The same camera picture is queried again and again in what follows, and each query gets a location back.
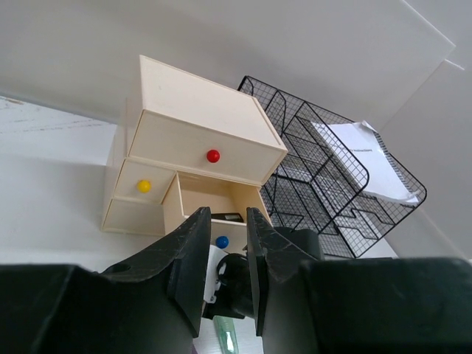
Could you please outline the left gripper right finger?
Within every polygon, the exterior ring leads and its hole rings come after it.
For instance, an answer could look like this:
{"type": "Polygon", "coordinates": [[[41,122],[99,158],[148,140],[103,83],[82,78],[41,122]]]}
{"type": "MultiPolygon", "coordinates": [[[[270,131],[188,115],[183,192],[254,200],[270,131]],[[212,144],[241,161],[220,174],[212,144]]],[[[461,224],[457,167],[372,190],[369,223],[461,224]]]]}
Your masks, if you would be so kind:
{"type": "Polygon", "coordinates": [[[317,260],[247,211],[256,333],[265,353],[469,353],[471,264],[317,260]]]}

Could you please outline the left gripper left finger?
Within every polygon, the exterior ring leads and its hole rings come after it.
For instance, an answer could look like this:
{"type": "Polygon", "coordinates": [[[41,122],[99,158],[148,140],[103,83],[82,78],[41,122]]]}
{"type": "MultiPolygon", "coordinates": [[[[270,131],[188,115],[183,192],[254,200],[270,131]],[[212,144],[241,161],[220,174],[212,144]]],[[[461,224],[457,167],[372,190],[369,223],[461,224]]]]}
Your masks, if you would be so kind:
{"type": "Polygon", "coordinates": [[[201,207],[105,271],[1,267],[3,353],[189,353],[199,334],[211,237],[201,207]]]}

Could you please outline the green highlighter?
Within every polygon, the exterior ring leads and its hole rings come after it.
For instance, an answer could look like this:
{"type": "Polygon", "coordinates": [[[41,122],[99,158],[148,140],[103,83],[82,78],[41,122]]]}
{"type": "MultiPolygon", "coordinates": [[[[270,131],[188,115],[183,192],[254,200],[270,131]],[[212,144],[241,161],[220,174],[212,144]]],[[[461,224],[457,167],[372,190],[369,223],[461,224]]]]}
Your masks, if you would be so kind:
{"type": "Polygon", "coordinates": [[[215,316],[213,324],[221,352],[223,354],[238,354],[239,347],[233,319],[225,316],[215,316]]]}

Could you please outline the purple black highlighter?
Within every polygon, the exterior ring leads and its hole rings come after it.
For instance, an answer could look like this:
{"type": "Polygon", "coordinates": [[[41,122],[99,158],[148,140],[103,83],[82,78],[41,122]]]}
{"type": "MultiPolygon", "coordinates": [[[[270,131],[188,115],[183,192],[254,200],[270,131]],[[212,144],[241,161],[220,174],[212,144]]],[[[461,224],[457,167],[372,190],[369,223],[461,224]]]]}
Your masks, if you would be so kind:
{"type": "Polygon", "coordinates": [[[243,223],[244,219],[242,215],[238,212],[234,213],[212,213],[212,219],[220,220],[220,221],[230,221],[236,223],[243,223]]]}

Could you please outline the small drawer yellow knob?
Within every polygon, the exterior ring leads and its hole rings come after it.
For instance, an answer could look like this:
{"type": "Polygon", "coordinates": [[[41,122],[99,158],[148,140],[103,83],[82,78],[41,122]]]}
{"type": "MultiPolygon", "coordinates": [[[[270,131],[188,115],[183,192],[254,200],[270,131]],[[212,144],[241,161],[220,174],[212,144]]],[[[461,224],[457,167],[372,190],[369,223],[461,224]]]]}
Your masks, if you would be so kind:
{"type": "Polygon", "coordinates": [[[120,168],[114,197],[160,204],[176,172],[126,159],[120,168]]]}

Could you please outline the drawer red knob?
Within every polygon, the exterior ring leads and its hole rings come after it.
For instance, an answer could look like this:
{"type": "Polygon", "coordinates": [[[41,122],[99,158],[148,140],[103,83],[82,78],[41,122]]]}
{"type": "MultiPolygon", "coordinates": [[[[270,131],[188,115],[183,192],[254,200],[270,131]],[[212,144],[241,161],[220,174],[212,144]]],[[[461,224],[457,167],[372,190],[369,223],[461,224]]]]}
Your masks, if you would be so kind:
{"type": "Polygon", "coordinates": [[[129,156],[177,170],[263,185],[287,150],[143,111],[129,143],[129,156]]]}

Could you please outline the white instruction booklet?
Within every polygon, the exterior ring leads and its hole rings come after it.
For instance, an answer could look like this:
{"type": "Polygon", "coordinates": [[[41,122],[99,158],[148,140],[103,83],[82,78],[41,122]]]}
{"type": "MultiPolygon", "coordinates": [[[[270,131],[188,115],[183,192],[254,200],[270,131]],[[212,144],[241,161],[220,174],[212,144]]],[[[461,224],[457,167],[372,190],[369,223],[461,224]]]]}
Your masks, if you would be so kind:
{"type": "Polygon", "coordinates": [[[313,127],[367,195],[418,205],[420,191],[409,186],[380,134],[368,122],[313,123],[313,127]]]}

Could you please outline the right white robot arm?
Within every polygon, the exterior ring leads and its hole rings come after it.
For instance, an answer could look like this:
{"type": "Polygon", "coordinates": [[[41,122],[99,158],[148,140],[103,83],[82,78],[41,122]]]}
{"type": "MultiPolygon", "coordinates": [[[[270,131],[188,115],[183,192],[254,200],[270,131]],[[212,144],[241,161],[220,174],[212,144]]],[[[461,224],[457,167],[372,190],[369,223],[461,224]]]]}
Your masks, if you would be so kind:
{"type": "MultiPolygon", "coordinates": [[[[318,235],[309,229],[293,230],[277,226],[285,239],[317,260],[325,258],[318,235]]],[[[212,246],[206,274],[202,317],[225,316],[234,319],[254,318],[251,276],[246,253],[228,253],[212,246]]]]}

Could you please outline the beige wooden drawer cabinet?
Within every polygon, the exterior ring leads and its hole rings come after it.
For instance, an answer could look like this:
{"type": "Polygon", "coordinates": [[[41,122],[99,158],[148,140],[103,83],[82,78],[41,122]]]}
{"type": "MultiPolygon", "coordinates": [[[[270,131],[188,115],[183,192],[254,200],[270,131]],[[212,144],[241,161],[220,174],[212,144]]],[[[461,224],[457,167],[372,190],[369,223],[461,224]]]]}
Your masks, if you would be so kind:
{"type": "Polygon", "coordinates": [[[246,246],[246,210],[287,148],[258,100],[140,56],[108,156],[104,232],[163,237],[200,207],[226,251],[246,246]]]}

